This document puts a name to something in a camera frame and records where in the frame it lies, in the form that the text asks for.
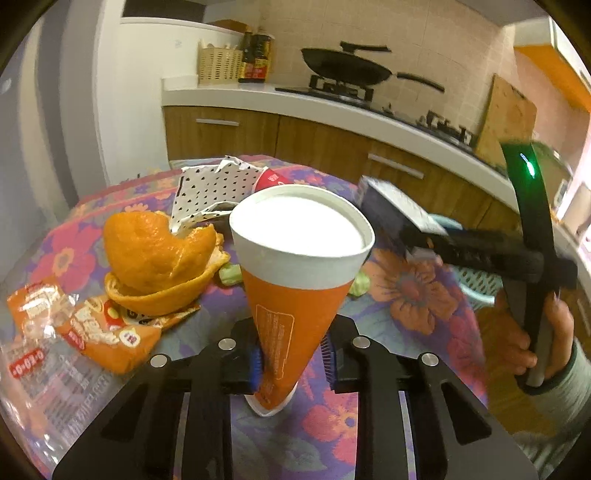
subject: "wicker basket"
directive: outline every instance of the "wicker basket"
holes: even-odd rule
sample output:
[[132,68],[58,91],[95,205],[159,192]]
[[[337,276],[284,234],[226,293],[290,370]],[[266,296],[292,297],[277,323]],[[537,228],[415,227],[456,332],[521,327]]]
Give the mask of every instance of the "wicker basket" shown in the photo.
[[199,47],[198,74],[200,85],[238,81],[242,50]]

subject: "human hand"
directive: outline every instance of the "human hand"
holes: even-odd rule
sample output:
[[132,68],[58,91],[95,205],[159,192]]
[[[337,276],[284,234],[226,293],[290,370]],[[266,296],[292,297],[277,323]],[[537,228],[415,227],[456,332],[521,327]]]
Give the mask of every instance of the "human hand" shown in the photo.
[[[503,290],[495,299],[495,308],[499,310],[497,321],[501,330],[497,344],[499,353],[512,373],[522,375],[538,362],[537,356],[528,350],[530,336],[511,315]],[[554,293],[546,297],[544,313],[554,329],[550,361],[544,375],[548,380],[569,363],[574,340],[574,320],[568,305],[556,298]]]

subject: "table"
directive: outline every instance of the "table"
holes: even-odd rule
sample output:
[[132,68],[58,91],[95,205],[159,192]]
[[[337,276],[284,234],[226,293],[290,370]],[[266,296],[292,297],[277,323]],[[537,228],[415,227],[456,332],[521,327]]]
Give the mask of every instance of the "table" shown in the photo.
[[[295,183],[324,187],[349,200],[355,192],[354,185],[310,167],[263,155],[241,159],[269,166]],[[162,172],[83,199],[68,220],[47,235],[24,270],[22,283],[54,273],[66,293],[77,294],[80,299],[102,293],[103,278],[109,271],[101,237],[105,220],[121,211],[169,213],[179,176],[178,170]],[[381,342],[391,352],[415,358],[425,351],[435,352],[486,404],[485,359],[478,324],[453,273],[447,267],[428,263],[409,265],[384,245],[378,235],[363,267],[372,281],[369,293],[358,299],[348,297],[340,313],[353,318],[361,334]],[[225,250],[236,262],[231,238],[226,238]],[[200,304],[196,314],[163,335],[154,353],[164,352],[173,359],[195,355],[227,334],[236,320],[250,316],[241,286],[220,288],[211,284]],[[10,319],[0,319],[1,343],[13,337]],[[100,369],[63,343],[64,358],[89,379],[90,393],[72,387],[72,382],[63,378],[49,379],[50,388],[33,398],[35,406],[27,409],[22,392],[13,385],[0,384],[2,397],[10,399],[14,408],[10,415],[3,411],[5,418],[17,426],[21,444],[47,477],[126,380]],[[56,402],[64,405],[59,414]],[[335,395],[329,390],[322,359],[316,352],[293,401],[275,417],[259,418],[242,397],[232,399],[235,478],[352,480],[356,421],[356,394]],[[412,452],[412,445],[408,445],[408,451]]]

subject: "cabinet drawer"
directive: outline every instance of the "cabinet drawer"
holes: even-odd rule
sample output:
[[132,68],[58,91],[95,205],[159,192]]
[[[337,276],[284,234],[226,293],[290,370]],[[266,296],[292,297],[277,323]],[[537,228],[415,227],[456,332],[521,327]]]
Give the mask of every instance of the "cabinet drawer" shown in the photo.
[[429,213],[444,215],[475,228],[491,197],[437,165],[399,148],[373,141],[363,174],[388,180]]
[[279,116],[232,108],[165,106],[169,160],[275,154]]
[[489,209],[478,224],[482,230],[499,230],[505,233],[521,235],[521,218],[504,203],[492,199]]
[[282,116],[275,156],[357,184],[370,140],[308,120]]

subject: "white paper with black dots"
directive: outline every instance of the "white paper with black dots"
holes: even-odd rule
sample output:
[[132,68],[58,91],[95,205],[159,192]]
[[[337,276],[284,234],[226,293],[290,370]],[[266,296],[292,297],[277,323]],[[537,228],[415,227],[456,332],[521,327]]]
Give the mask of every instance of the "white paper with black dots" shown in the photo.
[[232,208],[252,193],[265,170],[236,157],[226,157],[219,165],[183,168],[170,231],[183,236],[200,222],[230,215]]

